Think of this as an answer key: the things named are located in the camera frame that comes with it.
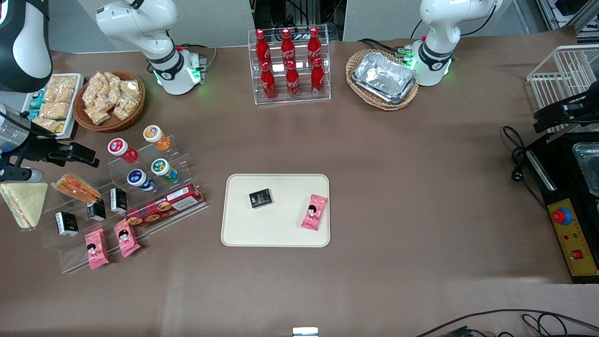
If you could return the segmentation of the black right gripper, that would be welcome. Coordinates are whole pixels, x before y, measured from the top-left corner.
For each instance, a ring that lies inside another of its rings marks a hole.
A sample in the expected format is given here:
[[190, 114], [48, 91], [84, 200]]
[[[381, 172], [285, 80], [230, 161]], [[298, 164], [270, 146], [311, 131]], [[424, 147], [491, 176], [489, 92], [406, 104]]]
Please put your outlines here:
[[30, 133], [24, 143], [19, 147], [19, 160], [43, 161], [62, 166], [65, 162], [79, 162], [88, 166], [99, 167], [96, 151], [75, 142], [68, 145], [56, 141], [53, 137], [39, 139]]

